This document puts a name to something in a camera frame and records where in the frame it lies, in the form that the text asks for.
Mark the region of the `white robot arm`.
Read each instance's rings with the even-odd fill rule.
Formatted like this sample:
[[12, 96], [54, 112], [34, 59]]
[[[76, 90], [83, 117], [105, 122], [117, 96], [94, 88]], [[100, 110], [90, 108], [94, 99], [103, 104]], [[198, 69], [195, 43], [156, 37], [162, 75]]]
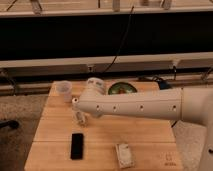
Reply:
[[73, 105], [95, 117], [117, 115], [203, 125], [207, 132], [198, 171], [213, 171], [213, 88], [187, 87], [107, 95], [103, 80], [89, 78]]

